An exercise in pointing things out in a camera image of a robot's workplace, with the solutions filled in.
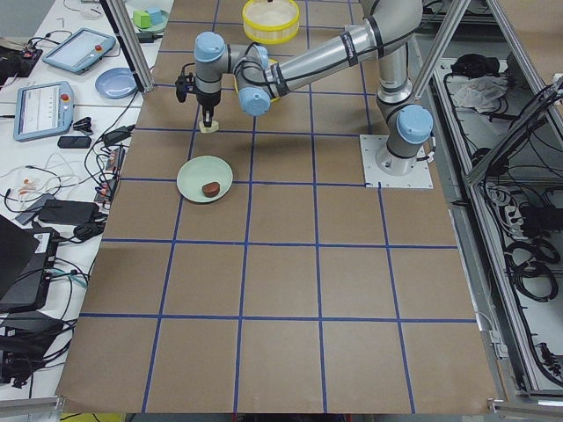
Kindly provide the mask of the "brown bun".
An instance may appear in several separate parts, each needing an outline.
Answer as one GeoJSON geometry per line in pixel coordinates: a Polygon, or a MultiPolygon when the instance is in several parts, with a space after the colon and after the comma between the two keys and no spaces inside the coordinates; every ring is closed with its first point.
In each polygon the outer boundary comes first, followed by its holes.
{"type": "Polygon", "coordinates": [[[209,182],[201,187],[201,192],[206,198],[215,198],[221,192],[221,185],[217,181],[209,182]]]}

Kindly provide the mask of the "blue foam cube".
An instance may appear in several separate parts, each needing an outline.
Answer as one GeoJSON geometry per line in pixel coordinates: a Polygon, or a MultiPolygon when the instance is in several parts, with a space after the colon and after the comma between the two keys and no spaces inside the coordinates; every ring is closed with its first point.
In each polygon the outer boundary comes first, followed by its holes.
{"type": "Polygon", "coordinates": [[[164,22],[164,14],[158,7],[150,7],[145,10],[149,15],[150,25],[159,25],[164,22]]]}

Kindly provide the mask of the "aluminium frame post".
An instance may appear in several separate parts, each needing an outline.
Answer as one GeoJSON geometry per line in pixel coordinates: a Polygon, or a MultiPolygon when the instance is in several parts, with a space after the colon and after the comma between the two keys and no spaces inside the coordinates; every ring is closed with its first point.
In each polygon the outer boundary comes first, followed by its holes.
{"type": "Polygon", "coordinates": [[[113,33],[120,43],[129,69],[133,74],[137,90],[144,95],[154,88],[154,79],[150,67],[145,59],[141,43],[137,39],[133,23],[131,22],[123,1],[101,0],[100,4],[113,33]]]}

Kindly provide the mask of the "light green plate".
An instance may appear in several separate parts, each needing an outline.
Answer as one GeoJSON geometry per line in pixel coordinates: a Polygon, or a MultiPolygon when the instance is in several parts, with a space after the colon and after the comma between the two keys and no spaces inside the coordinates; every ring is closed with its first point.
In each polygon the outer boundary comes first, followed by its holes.
{"type": "Polygon", "coordinates": [[[209,203],[221,199],[231,188],[233,171],[230,165],[216,156],[198,156],[187,161],[179,170],[176,186],[179,193],[195,203],[209,203]],[[201,187],[217,181],[221,192],[215,198],[206,198],[201,187]]]}

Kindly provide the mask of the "green foam cube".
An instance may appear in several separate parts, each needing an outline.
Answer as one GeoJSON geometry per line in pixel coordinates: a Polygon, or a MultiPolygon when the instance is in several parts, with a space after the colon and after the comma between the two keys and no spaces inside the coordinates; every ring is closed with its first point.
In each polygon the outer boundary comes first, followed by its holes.
{"type": "Polygon", "coordinates": [[[152,25],[150,14],[145,10],[134,10],[132,19],[134,25],[140,29],[150,28],[152,25]]]}

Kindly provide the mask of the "black phone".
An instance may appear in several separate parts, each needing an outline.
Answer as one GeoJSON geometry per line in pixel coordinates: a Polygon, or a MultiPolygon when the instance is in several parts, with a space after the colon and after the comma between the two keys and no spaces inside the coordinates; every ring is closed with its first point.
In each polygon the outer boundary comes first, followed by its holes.
{"type": "Polygon", "coordinates": [[[91,146],[91,137],[87,135],[66,135],[58,139],[60,149],[88,149],[91,146]]]}

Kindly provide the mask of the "teach pendant near post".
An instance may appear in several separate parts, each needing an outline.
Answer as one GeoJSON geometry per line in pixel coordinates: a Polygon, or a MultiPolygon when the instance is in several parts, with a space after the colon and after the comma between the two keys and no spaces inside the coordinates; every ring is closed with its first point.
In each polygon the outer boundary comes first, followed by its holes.
{"type": "Polygon", "coordinates": [[[82,74],[106,56],[115,44],[112,35],[81,28],[45,54],[42,61],[73,74],[82,74]]]}

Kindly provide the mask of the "black laptop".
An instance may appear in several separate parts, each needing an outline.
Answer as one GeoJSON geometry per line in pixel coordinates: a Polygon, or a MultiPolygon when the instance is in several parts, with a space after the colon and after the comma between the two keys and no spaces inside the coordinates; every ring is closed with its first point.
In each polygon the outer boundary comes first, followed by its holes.
{"type": "Polygon", "coordinates": [[[22,229],[1,218],[1,311],[42,308],[48,297],[59,233],[52,228],[22,229]]]}

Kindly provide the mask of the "black power brick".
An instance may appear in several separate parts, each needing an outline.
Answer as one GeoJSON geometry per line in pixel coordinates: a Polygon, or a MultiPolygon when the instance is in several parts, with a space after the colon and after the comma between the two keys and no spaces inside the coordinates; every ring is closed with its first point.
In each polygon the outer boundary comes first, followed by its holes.
{"type": "Polygon", "coordinates": [[[73,200],[47,200],[38,214],[41,222],[80,225],[91,222],[99,207],[94,202],[73,200]]]}

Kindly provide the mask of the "green bowl with blocks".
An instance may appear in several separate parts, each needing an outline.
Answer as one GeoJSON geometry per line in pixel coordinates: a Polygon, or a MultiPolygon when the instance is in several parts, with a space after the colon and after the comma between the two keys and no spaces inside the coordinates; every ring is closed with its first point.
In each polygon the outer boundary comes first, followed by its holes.
{"type": "Polygon", "coordinates": [[[165,30],[169,12],[157,7],[144,10],[134,10],[132,13],[133,25],[141,33],[161,33],[165,30]]]}

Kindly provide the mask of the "black power adapter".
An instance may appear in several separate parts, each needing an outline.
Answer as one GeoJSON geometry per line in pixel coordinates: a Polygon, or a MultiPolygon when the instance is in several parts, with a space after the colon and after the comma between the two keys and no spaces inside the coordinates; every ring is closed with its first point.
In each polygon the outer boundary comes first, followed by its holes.
{"type": "Polygon", "coordinates": [[[133,133],[135,125],[121,126],[108,132],[101,137],[101,141],[106,147],[113,146],[127,140],[133,133]]]}

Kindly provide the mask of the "white crumpled cloth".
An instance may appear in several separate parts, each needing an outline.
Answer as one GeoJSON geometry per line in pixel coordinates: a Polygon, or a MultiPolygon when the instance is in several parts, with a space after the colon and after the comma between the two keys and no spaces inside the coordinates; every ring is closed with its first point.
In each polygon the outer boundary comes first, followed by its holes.
{"type": "Polygon", "coordinates": [[[508,80],[503,76],[482,76],[461,84],[453,94],[455,106],[471,108],[478,113],[490,113],[501,105],[508,91],[508,80]]]}

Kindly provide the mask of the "blue plate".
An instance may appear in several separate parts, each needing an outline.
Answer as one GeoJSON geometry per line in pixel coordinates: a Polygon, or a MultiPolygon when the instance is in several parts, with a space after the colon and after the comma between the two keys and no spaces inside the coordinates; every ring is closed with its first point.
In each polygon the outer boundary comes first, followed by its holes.
{"type": "Polygon", "coordinates": [[[120,99],[137,91],[133,73],[128,68],[114,68],[103,72],[95,82],[96,91],[105,98],[120,99]]]}

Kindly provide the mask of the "white bun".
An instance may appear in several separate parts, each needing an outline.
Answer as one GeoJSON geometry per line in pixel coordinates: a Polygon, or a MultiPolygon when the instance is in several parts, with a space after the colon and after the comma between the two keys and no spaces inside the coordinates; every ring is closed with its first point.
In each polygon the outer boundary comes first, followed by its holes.
{"type": "Polygon", "coordinates": [[[199,129],[202,134],[211,134],[219,130],[219,123],[216,120],[212,120],[207,126],[205,121],[199,122],[199,129]]]}

